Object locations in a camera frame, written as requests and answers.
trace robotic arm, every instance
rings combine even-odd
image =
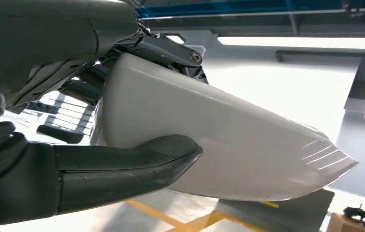
[[[5,107],[62,89],[74,76],[101,85],[92,65],[98,59],[106,65],[114,62],[113,51],[185,71],[198,70],[202,62],[195,51],[166,37],[152,37],[121,1],[0,0],[0,116]],[[0,224],[88,209],[165,188],[202,153],[183,135],[119,149],[31,143],[14,130],[11,122],[0,122]]]

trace concrete floor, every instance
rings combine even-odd
[[[86,211],[60,215],[40,220],[33,220],[0,226],[1,232],[167,232],[200,231],[196,225],[186,225],[212,213],[218,203],[211,199],[189,194],[162,190],[138,197],[131,201],[116,203]],[[206,232],[252,232],[228,219],[214,220],[202,231]],[[203,221],[205,227],[209,219]]]

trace cardboard box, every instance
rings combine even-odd
[[[365,232],[365,222],[333,213],[327,232]]]

